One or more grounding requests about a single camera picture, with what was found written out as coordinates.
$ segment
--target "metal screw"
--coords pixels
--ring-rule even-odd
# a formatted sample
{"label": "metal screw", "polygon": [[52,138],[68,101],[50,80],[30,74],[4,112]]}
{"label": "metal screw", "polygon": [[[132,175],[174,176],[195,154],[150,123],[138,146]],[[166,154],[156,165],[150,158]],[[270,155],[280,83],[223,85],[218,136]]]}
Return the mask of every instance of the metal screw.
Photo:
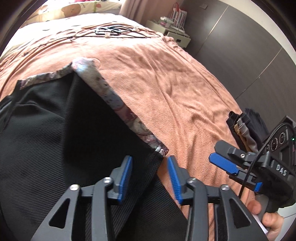
{"label": "metal screw", "polygon": [[226,184],[223,184],[221,186],[221,189],[224,190],[224,191],[228,191],[230,189],[230,187],[228,185],[226,185]]}
{"label": "metal screw", "polygon": [[79,188],[80,188],[80,186],[79,186],[78,184],[73,184],[73,185],[70,186],[70,190],[71,190],[71,191],[76,191],[76,190],[78,190]]}
{"label": "metal screw", "polygon": [[104,183],[110,183],[112,181],[113,181],[113,179],[111,177],[104,178]]}
{"label": "metal screw", "polygon": [[190,177],[190,178],[188,178],[188,182],[189,183],[196,183],[197,179],[195,177]]}

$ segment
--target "finger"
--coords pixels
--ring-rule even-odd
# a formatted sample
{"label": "finger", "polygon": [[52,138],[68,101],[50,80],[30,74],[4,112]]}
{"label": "finger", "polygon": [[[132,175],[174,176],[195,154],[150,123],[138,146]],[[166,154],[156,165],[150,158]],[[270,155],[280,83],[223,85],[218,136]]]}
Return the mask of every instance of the finger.
{"label": "finger", "polygon": [[259,214],[261,212],[261,204],[256,201],[255,199],[251,200],[249,203],[248,203],[248,206],[247,206],[248,210],[252,213],[252,214]]}
{"label": "finger", "polygon": [[265,213],[262,218],[262,223],[265,227],[270,227],[273,231],[281,230],[284,218],[278,213]]}
{"label": "finger", "polygon": [[268,240],[275,241],[283,226],[284,218],[277,213],[265,213],[262,219],[262,223],[266,227],[271,228],[267,234]]}

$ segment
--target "black garment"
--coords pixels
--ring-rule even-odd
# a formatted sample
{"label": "black garment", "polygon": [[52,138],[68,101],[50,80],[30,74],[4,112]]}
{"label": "black garment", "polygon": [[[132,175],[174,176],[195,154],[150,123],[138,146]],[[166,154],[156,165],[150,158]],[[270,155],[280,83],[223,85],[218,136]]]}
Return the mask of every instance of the black garment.
{"label": "black garment", "polygon": [[258,150],[263,146],[262,141],[269,134],[269,131],[264,123],[263,119],[260,117],[258,112],[255,112],[253,109],[245,108],[244,112],[241,115],[234,113],[233,111],[229,112],[228,119],[226,123],[231,131],[232,136],[234,137],[237,145],[243,151],[247,151],[240,137],[234,131],[234,126],[237,123],[237,120],[241,118],[242,121],[246,124],[249,129],[250,136],[257,143]]}
{"label": "black garment", "polygon": [[4,124],[7,121],[7,113],[9,112],[9,107],[11,100],[13,98],[13,94],[6,96],[1,102],[0,102],[0,131],[3,130]]}
{"label": "black garment", "polygon": [[[18,82],[3,112],[9,118],[0,134],[0,204],[19,241],[31,239],[67,187],[95,184],[125,155],[133,157],[133,172],[126,199],[112,208],[118,240],[139,240],[141,233],[150,234],[142,241],[185,239],[187,220],[156,175],[163,157],[76,73],[22,90]],[[85,233],[78,240],[91,237],[85,209]]]}

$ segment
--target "floral fabric trim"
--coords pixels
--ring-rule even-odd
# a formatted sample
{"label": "floral fabric trim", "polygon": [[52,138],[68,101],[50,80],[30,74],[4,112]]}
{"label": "floral fabric trim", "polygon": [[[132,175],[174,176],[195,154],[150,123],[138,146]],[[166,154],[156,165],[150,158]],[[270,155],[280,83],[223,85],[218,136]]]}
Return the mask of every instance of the floral fabric trim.
{"label": "floral fabric trim", "polygon": [[21,89],[28,86],[59,79],[75,71],[124,121],[124,123],[146,144],[165,156],[168,148],[141,122],[140,118],[122,101],[98,72],[92,59],[79,57],[56,72],[31,76],[21,82]]}

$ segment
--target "curtain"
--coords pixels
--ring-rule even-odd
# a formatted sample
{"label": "curtain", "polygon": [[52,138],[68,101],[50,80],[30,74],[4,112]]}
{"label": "curtain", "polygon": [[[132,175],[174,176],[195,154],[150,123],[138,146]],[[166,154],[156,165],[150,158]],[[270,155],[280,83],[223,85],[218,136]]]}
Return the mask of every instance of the curtain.
{"label": "curtain", "polygon": [[147,20],[167,17],[175,2],[181,4],[183,0],[125,0],[119,14],[145,26]]}

